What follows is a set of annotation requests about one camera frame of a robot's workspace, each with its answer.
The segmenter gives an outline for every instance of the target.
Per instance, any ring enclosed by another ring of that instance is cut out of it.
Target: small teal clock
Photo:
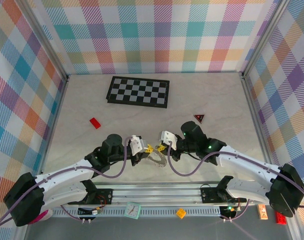
[[[134,203],[134,202],[127,203],[124,216],[132,218],[132,219],[138,219],[140,213],[141,213],[140,204]]]

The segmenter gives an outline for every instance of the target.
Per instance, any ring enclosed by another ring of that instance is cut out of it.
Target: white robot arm
[[[193,121],[184,123],[181,130],[185,139],[168,131],[160,134],[161,153],[175,161],[180,160],[181,154],[196,153],[199,160],[240,172],[251,179],[225,176],[217,187],[222,200],[226,201],[227,197],[251,199],[270,204],[286,217],[294,216],[304,197],[304,184],[294,167],[268,164],[246,156],[220,140],[207,138]],[[192,174],[176,173],[185,177]]]
[[[184,123],[181,130],[185,139],[168,131],[161,133],[161,153],[172,156],[175,161],[180,160],[181,154],[196,153],[203,159],[202,162],[242,172],[252,179],[248,181],[225,176],[216,187],[217,195],[223,202],[228,198],[246,198],[269,203],[286,217],[295,214],[304,196],[304,184],[294,167],[288,164],[279,167],[245,156],[222,141],[207,138],[192,121]],[[132,166],[135,166],[150,153],[140,136],[133,135],[127,140],[129,143],[124,147],[122,138],[111,134],[101,147],[69,167],[35,177],[30,173],[22,175],[4,198],[9,211],[0,222],[10,213],[15,224],[20,227],[34,221],[39,214],[66,203],[100,204],[101,201],[97,199],[98,189],[90,179],[98,175],[116,178],[124,170],[126,160],[131,160]],[[111,165],[120,161],[124,163],[119,174],[104,175]],[[281,178],[280,174],[301,190]]]

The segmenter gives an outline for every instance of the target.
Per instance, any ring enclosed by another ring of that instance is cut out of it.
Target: plaid wall
[[[0,217],[18,177],[35,174],[63,81],[14,0],[0,0]],[[7,240],[13,222],[0,228]]]
[[[29,2],[67,72],[120,74],[238,71],[278,0]]]
[[[304,182],[304,0],[290,2],[249,76],[273,161]]]
[[[268,12],[265,16],[265,19],[264,19],[259,31],[257,32],[254,41],[252,42],[251,48],[246,55],[245,61],[243,62],[243,65],[241,67],[241,72],[244,72],[249,60],[251,59],[251,57],[253,55],[253,52],[254,52],[260,38],[262,37],[262,35],[267,27],[269,20],[271,19],[272,15],[273,15],[274,10],[276,9],[276,7],[280,1],[281,0],[273,0],[273,3],[271,4],[270,9],[268,10]]]

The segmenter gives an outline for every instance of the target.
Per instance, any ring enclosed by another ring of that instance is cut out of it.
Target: yellow lego brick
[[[151,152],[153,152],[153,150],[154,150],[154,148],[151,145],[147,144],[147,149],[145,150],[145,152],[151,153]]]
[[[165,150],[165,149],[166,149],[165,146],[158,146],[158,148],[157,148],[157,150],[158,150],[159,152],[161,152],[161,151],[163,151],[163,150]]]
[[[186,215],[186,211],[182,208],[180,208],[177,212],[176,215],[178,215],[181,219],[183,219]]]

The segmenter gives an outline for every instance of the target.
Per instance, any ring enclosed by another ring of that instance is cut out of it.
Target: table surface
[[[210,138],[216,138],[236,150],[263,160],[252,118],[238,73],[166,73],[124,74],[125,77],[169,80],[168,107],[156,108],[107,103],[106,94],[112,75],[72,75],[59,115],[45,173],[56,171],[81,160],[101,145],[109,134],[119,134],[123,140],[131,135],[142,136],[152,146],[158,145],[163,130],[182,136],[180,127],[197,120],[193,115],[205,114],[201,128]],[[102,125],[95,129],[89,122],[96,118]],[[183,155],[175,168],[191,172],[198,161]],[[106,172],[114,175],[121,169],[117,163]],[[247,179],[241,172],[204,163],[190,177],[176,175],[169,165],[143,159],[132,167],[128,162],[116,179],[97,177],[95,182],[181,182],[219,181],[225,175]]]

